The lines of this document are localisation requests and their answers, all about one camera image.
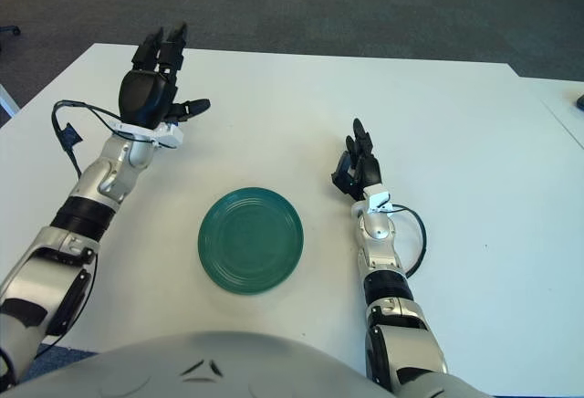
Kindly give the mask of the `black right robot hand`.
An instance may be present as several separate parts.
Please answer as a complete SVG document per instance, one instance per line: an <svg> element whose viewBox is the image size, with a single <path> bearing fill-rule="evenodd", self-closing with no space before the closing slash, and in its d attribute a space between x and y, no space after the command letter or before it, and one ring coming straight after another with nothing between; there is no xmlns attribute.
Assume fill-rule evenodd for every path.
<svg viewBox="0 0 584 398"><path fill-rule="evenodd" d="M381 168L372 153L370 134L358 118L353 120L353 136L346 137L346 150L340 155L332 183L355 201L363 200L364 189L382 183Z"/></svg>

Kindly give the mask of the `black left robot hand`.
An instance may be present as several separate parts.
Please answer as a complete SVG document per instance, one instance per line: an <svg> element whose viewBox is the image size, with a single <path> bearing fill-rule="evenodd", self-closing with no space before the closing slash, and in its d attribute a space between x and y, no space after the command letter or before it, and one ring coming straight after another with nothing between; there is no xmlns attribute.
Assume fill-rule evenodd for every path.
<svg viewBox="0 0 584 398"><path fill-rule="evenodd" d="M185 122L211 108L209 99L174 101L187 33L187 24L181 22L168 35L159 28L139 44L132 68L120 84L118 104L123 123L153 130L161 123Z"/></svg>

